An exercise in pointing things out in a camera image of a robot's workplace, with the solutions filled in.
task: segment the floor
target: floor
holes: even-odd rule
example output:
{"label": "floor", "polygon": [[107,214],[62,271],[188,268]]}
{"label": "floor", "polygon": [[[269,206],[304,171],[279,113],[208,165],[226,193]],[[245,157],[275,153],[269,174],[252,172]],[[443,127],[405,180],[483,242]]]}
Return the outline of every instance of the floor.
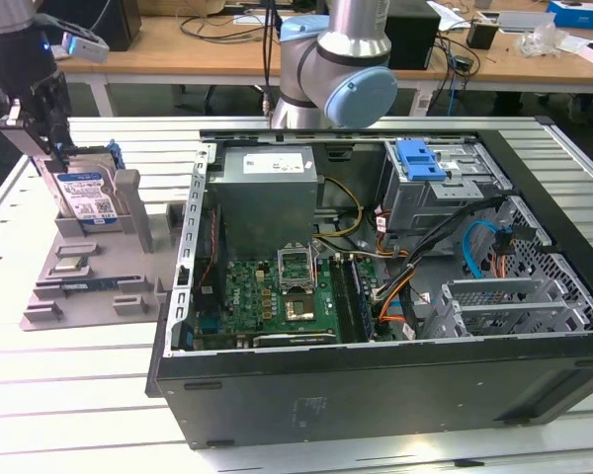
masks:
{"label": "floor", "polygon": [[[97,109],[87,86],[70,84],[70,96],[75,117],[96,117]],[[119,115],[127,117],[168,117],[168,116],[201,116],[204,114],[203,99],[207,87],[187,87],[183,96],[185,109],[173,105],[170,86],[166,85],[134,85],[124,84],[112,87],[112,94],[117,103]],[[401,90],[390,114],[406,116],[413,98],[412,91]],[[495,94],[491,92],[469,91],[453,104],[453,115],[485,117],[493,114]],[[548,116],[593,159],[593,106],[588,114],[588,123],[574,123],[568,114],[568,102],[571,97],[566,94],[554,94],[549,102],[535,94],[523,94],[521,116]],[[431,112],[431,116],[444,116],[449,107],[450,95],[442,94]],[[214,116],[256,116],[259,112],[258,93],[250,88],[235,86],[219,86],[212,97],[212,114]],[[19,159],[17,149],[0,134],[0,184]]]}

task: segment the blue plastic latch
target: blue plastic latch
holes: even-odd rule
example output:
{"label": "blue plastic latch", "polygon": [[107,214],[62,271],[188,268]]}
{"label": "blue plastic latch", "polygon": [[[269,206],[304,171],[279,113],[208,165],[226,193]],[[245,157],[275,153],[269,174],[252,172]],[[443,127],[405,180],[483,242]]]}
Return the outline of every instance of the blue plastic latch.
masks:
{"label": "blue plastic latch", "polygon": [[123,153],[121,152],[121,148],[115,140],[110,140],[110,143],[106,145],[106,148],[110,151],[112,155],[112,159],[117,165],[117,169],[124,170],[126,168],[126,164],[123,161]]}
{"label": "blue plastic latch", "polygon": [[406,167],[409,181],[444,181],[444,172],[422,140],[397,140],[397,159]]}

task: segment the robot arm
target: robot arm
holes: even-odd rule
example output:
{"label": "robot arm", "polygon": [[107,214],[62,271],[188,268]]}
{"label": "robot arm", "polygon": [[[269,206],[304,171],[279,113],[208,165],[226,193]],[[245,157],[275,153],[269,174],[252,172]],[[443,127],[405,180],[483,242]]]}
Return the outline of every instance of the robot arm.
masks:
{"label": "robot arm", "polygon": [[59,172],[65,166],[62,150],[73,145],[71,108],[44,32],[50,28],[64,31],[71,54],[104,62],[109,49],[88,30],[36,14],[31,0],[0,0],[0,90],[10,106],[0,129],[23,153],[48,156],[48,170]]}
{"label": "robot arm", "polygon": [[386,68],[389,0],[334,0],[330,17],[282,25],[281,100],[273,128],[364,128],[390,109],[397,81]]}

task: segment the aluminum extrusion table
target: aluminum extrusion table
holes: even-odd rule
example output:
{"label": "aluminum extrusion table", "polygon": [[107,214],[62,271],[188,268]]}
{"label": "aluminum extrusion table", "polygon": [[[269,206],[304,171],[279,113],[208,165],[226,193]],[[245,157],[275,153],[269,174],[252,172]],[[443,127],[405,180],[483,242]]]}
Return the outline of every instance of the aluminum extrusion table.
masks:
{"label": "aluminum extrusion table", "polygon": [[[81,145],[114,138],[140,171],[150,213],[188,193],[199,129],[258,118],[75,118]],[[402,130],[496,129],[593,245],[593,165],[533,118],[387,118]],[[194,452],[163,400],[144,393],[155,323],[24,333],[18,323],[55,233],[56,213],[26,158],[0,189],[0,472],[593,472],[593,395],[533,428],[416,434]]]}

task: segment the yellow wire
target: yellow wire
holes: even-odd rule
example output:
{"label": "yellow wire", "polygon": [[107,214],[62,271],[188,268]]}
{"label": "yellow wire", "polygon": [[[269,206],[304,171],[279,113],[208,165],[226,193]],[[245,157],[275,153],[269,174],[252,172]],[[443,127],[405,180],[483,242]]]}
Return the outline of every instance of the yellow wire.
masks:
{"label": "yellow wire", "polygon": [[345,185],[343,185],[340,181],[338,181],[334,178],[329,178],[327,176],[324,178],[325,178],[325,181],[331,181],[336,186],[338,186],[341,190],[343,190],[345,193],[347,193],[347,195],[354,201],[354,203],[356,204],[356,208],[358,209],[358,217],[356,217],[356,221],[348,229],[337,230],[336,232],[326,232],[326,233],[322,233],[322,234],[314,234],[314,237],[342,237],[343,235],[347,235],[347,234],[353,232],[360,226],[360,223],[363,220],[363,207],[360,205],[360,203],[358,202],[358,199],[354,196],[354,194],[351,191],[349,191],[349,189]]}

